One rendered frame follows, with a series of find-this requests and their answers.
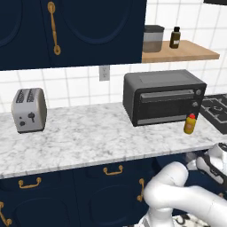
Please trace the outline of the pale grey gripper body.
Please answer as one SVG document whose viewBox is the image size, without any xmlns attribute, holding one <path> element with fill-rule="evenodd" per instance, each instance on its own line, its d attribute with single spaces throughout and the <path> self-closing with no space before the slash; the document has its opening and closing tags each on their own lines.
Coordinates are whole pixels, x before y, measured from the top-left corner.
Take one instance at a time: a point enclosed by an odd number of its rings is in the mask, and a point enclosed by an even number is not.
<svg viewBox="0 0 227 227">
<path fill-rule="evenodd" d="M 197 155 L 195 153 L 187 153 L 185 155 L 186 167 L 189 170 L 203 170 L 204 160 L 202 155 Z"/>
</svg>

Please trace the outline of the navy drawer front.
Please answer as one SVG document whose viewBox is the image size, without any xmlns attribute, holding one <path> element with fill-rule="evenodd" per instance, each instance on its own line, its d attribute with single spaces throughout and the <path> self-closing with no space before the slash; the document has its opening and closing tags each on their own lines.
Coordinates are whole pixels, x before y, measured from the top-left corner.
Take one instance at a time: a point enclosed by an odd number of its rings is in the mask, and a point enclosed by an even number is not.
<svg viewBox="0 0 227 227">
<path fill-rule="evenodd" d="M 42 178 L 42 182 L 36 188 L 20 189 L 18 181 L 21 179 L 24 184 L 35 184 L 38 177 Z M 30 176 L 18 176 L 0 180 L 0 191 L 2 192 L 19 192 L 19 191 L 35 191 L 39 189 L 56 188 L 65 186 L 72 182 L 73 175 L 71 170 L 55 171 Z"/>
<path fill-rule="evenodd" d="M 189 152 L 189 153 L 195 153 L 197 155 L 203 155 L 206 151 L 195 151 L 195 152 Z M 174 153 L 170 155 L 163 155 L 159 157 L 155 157 L 153 163 L 156 165 L 157 168 L 162 169 L 169 163 L 172 163 L 174 161 L 181 162 L 186 166 L 185 161 L 185 155 L 187 153 Z"/>
<path fill-rule="evenodd" d="M 104 167 L 108 167 L 108 171 L 112 172 L 117 171 L 119 165 L 123 166 L 122 174 L 116 176 L 106 176 L 104 174 Z M 131 181 L 141 177 L 152 176 L 153 173 L 153 159 L 120 161 L 86 168 L 76 168 L 74 170 L 74 176 L 76 179 L 107 182 L 121 180 Z"/>
</svg>

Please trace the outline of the yellow bottle with red cap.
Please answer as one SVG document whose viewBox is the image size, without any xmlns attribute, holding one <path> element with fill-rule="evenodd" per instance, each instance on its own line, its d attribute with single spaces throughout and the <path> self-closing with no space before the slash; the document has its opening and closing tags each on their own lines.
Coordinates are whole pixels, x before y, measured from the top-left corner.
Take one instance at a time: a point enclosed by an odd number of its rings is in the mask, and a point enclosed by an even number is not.
<svg viewBox="0 0 227 227">
<path fill-rule="evenodd" d="M 194 131 L 195 124 L 196 124 L 195 114 L 190 113 L 189 116 L 186 118 L 184 124 L 184 132 L 186 134 L 191 134 Z"/>
</svg>

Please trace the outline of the black gas hob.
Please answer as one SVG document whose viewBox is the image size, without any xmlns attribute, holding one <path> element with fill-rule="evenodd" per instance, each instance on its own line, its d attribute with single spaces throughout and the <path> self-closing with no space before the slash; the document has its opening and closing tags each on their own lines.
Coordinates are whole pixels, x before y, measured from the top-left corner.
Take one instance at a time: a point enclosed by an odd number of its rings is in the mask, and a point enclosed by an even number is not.
<svg viewBox="0 0 227 227">
<path fill-rule="evenodd" d="M 200 113 L 219 132 L 227 135 L 227 94 L 215 94 L 205 96 Z"/>
</svg>

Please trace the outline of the dark grey toaster oven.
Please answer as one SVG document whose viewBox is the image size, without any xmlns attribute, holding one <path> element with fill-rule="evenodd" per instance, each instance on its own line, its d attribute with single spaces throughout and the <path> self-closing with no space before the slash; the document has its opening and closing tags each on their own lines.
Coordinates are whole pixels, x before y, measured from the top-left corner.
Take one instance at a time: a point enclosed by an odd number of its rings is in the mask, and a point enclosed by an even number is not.
<svg viewBox="0 0 227 227">
<path fill-rule="evenodd" d="M 134 127 L 198 117 L 207 84 L 189 71 L 127 73 L 123 106 Z"/>
</svg>

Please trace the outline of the navy lower cupboard door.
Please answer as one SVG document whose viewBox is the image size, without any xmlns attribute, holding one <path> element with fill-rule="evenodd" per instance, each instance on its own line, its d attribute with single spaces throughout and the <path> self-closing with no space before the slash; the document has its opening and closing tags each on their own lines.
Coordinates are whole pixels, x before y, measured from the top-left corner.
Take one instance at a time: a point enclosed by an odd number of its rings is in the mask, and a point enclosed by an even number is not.
<svg viewBox="0 0 227 227">
<path fill-rule="evenodd" d="M 111 182 L 75 179 L 81 227 L 123 227 L 138 223 L 148 209 L 144 199 L 137 200 L 141 190 L 139 179 Z"/>
<path fill-rule="evenodd" d="M 74 196 L 63 189 L 0 192 L 9 227 L 76 227 Z"/>
</svg>

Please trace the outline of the navy cupboard door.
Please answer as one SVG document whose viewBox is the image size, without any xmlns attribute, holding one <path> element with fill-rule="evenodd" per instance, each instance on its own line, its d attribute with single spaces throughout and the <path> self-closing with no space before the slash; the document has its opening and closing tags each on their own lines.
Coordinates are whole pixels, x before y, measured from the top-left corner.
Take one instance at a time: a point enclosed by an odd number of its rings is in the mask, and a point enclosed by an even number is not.
<svg viewBox="0 0 227 227">
<path fill-rule="evenodd" d="M 138 223 L 148 209 L 144 199 L 137 200 L 141 190 L 139 179 L 111 182 L 75 179 L 81 227 L 123 227 Z"/>
<path fill-rule="evenodd" d="M 0 0 L 0 71 L 50 66 L 41 0 Z"/>
<path fill-rule="evenodd" d="M 47 4 L 56 7 L 57 56 Z M 139 63 L 146 0 L 41 0 L 52 67 Z"/>
<path fill-rule="evenodd" d="M 0 192 L 9 227 L 76 227 L 74 196 L 63 189 Z"/>
</svg>

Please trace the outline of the dark brown bottle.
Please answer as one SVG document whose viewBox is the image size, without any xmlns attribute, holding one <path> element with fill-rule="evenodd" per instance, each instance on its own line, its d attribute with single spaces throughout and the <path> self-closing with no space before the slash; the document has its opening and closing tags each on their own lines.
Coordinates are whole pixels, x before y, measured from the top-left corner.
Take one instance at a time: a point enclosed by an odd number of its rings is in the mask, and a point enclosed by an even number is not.
<svg viewBox="0 0 227 227">
<path fill-rule="evenodd" d="M 172 49 L 177 49 L 180 43 L 180 27 L 174 27 L 173 32 L 171 33 L 169 47 Z"/>
</svg>

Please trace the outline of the grey jar with black lid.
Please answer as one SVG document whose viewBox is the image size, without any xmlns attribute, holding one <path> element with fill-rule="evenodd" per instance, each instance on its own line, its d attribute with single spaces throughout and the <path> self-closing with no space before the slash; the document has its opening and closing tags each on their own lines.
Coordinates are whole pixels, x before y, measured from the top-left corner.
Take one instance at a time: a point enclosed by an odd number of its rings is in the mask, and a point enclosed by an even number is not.
<svg viewBox="0 0 227 227">
<path fill-rule="evenodd" d="M 145 25 L 143 52 L 159 52 L 162 47 L 164 27 Z"/>
</svg>

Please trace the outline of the navy upper cupboard door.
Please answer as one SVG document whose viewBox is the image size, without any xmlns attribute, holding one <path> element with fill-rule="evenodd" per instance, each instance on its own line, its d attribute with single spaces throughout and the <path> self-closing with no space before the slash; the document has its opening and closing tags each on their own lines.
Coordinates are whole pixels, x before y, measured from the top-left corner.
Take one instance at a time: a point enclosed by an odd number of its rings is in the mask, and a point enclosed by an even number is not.
<svg viewBox="0 0 227 227">
<path fill-rule="evenodd" d="M 0 0 L 0 71 L 50 66 L 41 0 Z"/>
<path fill-rule="evenodd" d="M 56 7 L 57 56 L 47 4 Z M 139 63 L 146 0 L 41 0 L 52 67 Z"/>
</svg>

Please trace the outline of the black range hood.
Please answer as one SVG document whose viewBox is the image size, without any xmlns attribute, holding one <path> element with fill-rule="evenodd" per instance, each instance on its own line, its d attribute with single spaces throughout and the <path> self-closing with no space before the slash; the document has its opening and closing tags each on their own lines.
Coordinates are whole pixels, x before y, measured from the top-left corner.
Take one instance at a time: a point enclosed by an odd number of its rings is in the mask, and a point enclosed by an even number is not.
<svg viewBox="0 0 227 227">
<path fill-rule="evenodd" d="M 227 0 L 203 0 L 203 4 L 214 4 L 227 6 Z"/>
</svg>

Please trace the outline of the silver two-slot toaster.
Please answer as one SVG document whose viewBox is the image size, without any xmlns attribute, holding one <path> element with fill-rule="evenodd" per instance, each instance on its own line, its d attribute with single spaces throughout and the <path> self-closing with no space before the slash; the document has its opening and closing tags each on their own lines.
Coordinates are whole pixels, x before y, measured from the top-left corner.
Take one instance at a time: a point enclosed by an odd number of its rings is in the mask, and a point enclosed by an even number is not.
<svg viewBox="0 0 227 227">
<path fill-rule="evenodd" d="M 18 90 L 12 101 L 12 117 L 19 133 L 43 131 L 47 118 L 43 90 Z"/>
</svg>

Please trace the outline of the wooden wall shelf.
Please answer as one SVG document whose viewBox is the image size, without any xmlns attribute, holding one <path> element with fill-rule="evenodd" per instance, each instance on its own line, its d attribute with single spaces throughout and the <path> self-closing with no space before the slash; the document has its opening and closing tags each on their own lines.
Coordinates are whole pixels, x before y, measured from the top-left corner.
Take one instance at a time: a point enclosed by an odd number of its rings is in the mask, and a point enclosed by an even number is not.
<svg viewBox="0 0 227 227">
<path fill-rule="evenodd" d="M 159 62 L 178 62 L 178 61 L 195 61 L 219 59 L 220 55 L 214 51 L 206 49 L 202 46 L 187 40 L 182 40 L 177 49 L 169 47 L 169 41 L 162 43 L 159 52 L 143 52 L 143 63 L 159 63 Z"/>
</svg>

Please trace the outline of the white wall outlet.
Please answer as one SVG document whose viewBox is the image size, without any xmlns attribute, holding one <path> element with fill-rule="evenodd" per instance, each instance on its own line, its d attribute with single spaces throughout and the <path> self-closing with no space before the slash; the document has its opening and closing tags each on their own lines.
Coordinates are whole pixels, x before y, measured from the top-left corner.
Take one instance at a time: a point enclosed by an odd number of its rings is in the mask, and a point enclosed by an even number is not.
<svg viewBox="0 0 227 227">
<path fill-rule="evenodd" d="M 101 82 L 110 80 L 110 66 L 99 67 L 99 80 Z"/>
</svg>

